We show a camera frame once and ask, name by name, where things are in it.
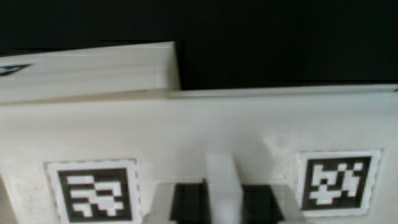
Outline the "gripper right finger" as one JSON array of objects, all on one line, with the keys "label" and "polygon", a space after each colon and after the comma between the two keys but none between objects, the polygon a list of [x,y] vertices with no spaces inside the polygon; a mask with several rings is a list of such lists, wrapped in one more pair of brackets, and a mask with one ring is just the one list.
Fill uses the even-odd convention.
[{"label": "gripper right finger", "polygon": [[243,224],[308,224],[284,184],[243,186]]}]

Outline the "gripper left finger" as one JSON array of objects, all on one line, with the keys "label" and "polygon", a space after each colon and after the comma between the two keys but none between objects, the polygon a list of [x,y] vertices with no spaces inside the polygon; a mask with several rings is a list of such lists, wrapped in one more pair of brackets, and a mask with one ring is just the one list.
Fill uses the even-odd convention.
[{"label": "gripper left finger", "polygon": [[209,224],[205,183],[161,183],[143,224]]}]

